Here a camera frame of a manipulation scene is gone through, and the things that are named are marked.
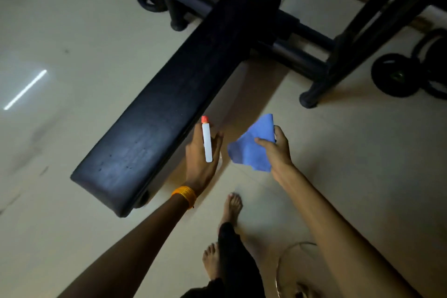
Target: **foot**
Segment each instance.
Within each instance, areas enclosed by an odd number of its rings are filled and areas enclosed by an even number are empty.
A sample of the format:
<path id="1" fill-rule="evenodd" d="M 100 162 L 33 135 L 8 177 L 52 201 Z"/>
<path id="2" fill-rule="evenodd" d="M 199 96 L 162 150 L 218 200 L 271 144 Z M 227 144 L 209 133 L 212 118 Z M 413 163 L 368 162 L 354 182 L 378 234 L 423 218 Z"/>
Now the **foot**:
<path id="1" fill-rule="evenodd" d="M 210 277 L 210 280 L 215 280 L 220 277 L 219 273 L 219 248 L 217 243 L 213 243 L 204 251 L 202 257 L 205 270 Z"/>
<path id="2" fill-rule="evenodd" d="M 223 206 L 223 216 L 222 220 L 220 221 L 218 233 L 220 226 L 223 223 L 230 222 L 233 227 L 236 227 L 237 225 L 237 218 L 239 216 L 240 211 L 242 210 L 242 199 L 237 193 L 230 193 L 227 197 L 227 200 L 225 201 L 225 204 Z"/>

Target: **cleaning cloth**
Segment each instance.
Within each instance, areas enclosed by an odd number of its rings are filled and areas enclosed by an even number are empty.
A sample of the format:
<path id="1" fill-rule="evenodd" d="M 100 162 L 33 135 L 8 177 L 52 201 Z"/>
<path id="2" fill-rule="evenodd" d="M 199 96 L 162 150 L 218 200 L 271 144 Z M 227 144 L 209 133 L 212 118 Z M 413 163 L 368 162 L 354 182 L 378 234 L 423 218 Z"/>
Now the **cleaning cloth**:
<path id="1" fill-rule="evenodd" d="M 238 140 L 228 144 L 228 154 L 233 163 L 250 165 L 255 171 L 270 172 L 272 166 L 265 148 L 254 141 L 255 137 L 275 142 L 272 114 L 260 117 Z"/>

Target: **bangle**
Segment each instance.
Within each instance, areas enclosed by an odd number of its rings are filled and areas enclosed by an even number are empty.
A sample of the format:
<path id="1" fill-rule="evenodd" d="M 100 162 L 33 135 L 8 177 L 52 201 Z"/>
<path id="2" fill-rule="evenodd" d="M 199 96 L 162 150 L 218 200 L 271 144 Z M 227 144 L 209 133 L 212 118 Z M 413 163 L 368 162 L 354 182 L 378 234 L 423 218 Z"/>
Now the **bangle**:
<path id="1" fill-rule="evenodd" d="M 171 197 L 176 193 L 181 194 L 188 201 L 188 203 L 190 204 L 188 210 L 194 207 L 197 196 L 195 195 L 195 192 L 192 188 L 190 188 L 189 186 L 181 186 L 179 188 L 176 188 L 174 192 L 172 192 Z"/>

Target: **metal frame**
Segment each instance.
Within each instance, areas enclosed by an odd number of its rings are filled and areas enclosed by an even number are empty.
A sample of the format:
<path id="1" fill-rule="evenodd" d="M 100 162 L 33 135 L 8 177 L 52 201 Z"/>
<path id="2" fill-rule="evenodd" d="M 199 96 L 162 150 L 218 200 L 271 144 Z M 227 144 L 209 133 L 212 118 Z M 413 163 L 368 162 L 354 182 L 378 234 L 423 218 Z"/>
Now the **metal frame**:
<path id="1" fill-rule="evenodd" d="M 214 6 L 210 0 L 165 0 L 165 3 L 174 30 L 187 27 L 184 19 L 186 12 L 204 18 Z M 258 41 L 254 49 L 313 80 L 309 91 L 299 97 L 301 105 L 313 108 L 326 92 L 353 72 L 429 4 L 430 0 L 369 0 L 334 40 L 278 10 L 271 33 L 263 35 L 267 39 Z M 379 12 L 381 14 L 368 25 Z M 290 45 L 287 40 L 292 33 L 330 52 L 327 61 L 321 61 Z"/>

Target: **black bench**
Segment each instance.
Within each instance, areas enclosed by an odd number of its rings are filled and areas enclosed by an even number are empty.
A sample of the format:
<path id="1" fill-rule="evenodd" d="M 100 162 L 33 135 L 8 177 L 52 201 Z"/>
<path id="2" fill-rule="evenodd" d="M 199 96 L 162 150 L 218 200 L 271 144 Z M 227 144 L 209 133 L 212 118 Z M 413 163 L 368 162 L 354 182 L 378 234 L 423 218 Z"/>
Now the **black bench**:
<path id="1" fill-rule="evenodd" d="M 93 147 L 71 179 L 127 216 L 249 50 L 281 0 L 220 0 Z"/>

